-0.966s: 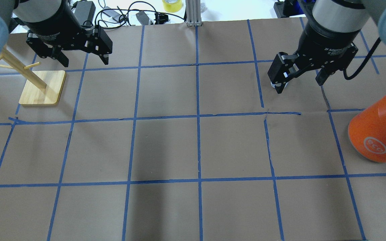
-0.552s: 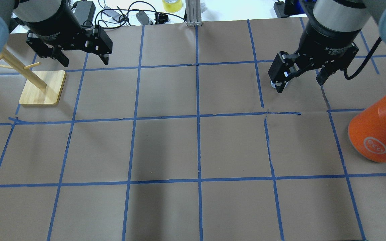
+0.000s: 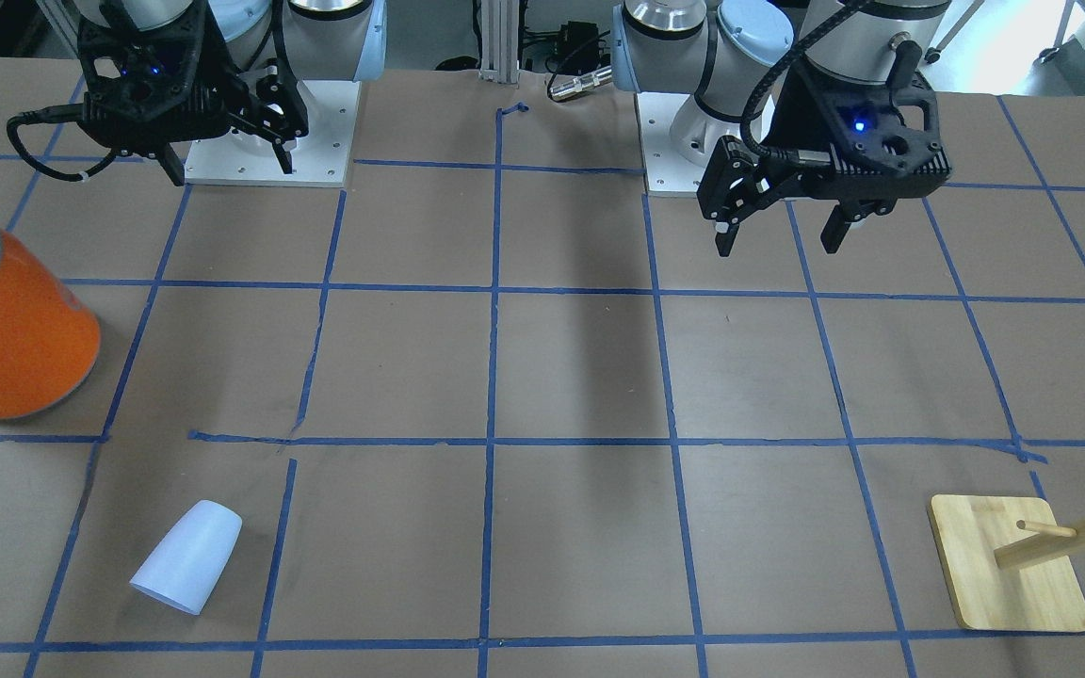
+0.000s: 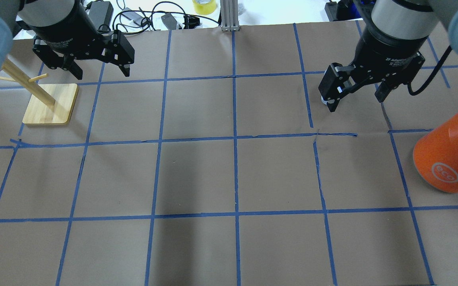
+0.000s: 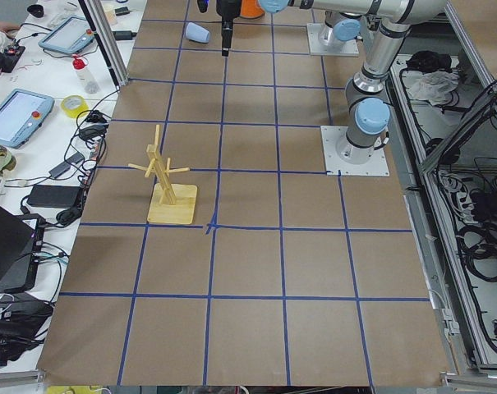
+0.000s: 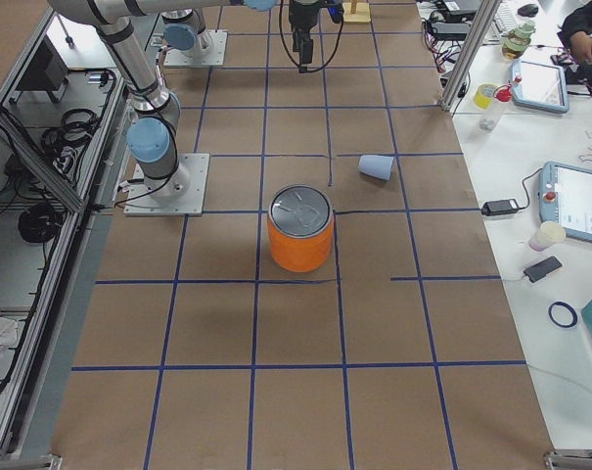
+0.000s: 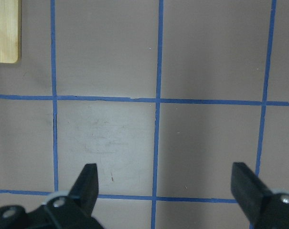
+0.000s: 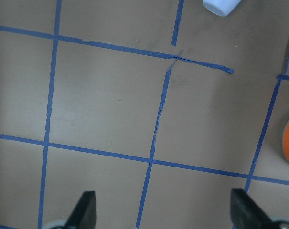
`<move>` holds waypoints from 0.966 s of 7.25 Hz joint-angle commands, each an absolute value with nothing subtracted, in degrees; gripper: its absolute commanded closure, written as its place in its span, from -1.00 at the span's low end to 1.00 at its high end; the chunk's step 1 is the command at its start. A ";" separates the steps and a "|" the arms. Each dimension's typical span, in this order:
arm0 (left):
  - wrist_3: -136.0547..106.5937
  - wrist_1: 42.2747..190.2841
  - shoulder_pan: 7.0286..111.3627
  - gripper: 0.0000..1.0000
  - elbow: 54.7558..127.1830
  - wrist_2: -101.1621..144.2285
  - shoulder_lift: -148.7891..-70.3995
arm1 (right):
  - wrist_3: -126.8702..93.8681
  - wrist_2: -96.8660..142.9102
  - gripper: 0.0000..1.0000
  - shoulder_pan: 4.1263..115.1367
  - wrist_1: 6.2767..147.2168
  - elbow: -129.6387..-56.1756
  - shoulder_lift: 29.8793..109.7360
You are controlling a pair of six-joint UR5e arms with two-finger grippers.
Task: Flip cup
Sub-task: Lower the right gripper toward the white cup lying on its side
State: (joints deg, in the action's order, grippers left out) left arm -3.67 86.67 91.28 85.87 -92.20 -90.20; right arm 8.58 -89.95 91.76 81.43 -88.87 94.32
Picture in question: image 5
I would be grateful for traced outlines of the robot arm near orange can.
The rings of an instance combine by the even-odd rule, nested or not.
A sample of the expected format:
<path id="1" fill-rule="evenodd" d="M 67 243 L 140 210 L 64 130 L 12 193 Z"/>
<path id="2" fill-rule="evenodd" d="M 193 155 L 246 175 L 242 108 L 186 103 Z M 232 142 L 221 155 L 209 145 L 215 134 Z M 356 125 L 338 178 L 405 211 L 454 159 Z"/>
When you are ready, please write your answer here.
<path id="1" fill-rule="evenodd" d="M 349 12 L 326 11 L 324 28 L 320 33 L 322 42 L 335 45 L 355 39 L 361 28 L 361 15 Z"/>

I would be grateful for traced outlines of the person's hand at desk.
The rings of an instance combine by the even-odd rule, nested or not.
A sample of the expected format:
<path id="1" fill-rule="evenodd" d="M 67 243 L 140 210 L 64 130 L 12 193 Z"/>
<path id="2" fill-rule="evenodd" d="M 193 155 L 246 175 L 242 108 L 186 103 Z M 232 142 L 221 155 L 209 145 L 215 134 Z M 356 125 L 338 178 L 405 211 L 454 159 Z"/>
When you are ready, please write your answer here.
<path id="1" fill-rule="evenodd" d="M 8 21 L 0 21 L 0 31 L 3 33 L 8 33 L 10 31 L 19 30 L 20 26 Z"/>

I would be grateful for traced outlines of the robot arm near wooden stand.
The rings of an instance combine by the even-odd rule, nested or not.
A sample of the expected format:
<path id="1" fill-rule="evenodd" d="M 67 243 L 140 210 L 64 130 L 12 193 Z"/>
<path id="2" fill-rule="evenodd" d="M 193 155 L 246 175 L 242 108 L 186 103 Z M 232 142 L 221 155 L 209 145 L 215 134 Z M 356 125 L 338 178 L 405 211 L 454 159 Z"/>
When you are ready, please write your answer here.
<path id="1" fill-rule="evenodd" d="M 357 16 L 378 16 L 381 21 L 371 50 L 361 69 L 347 83 L 349 108 L 346 134 L 336 143 L 338 156 L 347 163 L 369 161 L 375 142 L 385 130 L 390 110 L 378 98 L 384 80 L 412 25 L 428 21 L 441 13 L 445 1 L 260 1 L 261 8 L 277 13 L 286 7 L 321 9 Z"/>

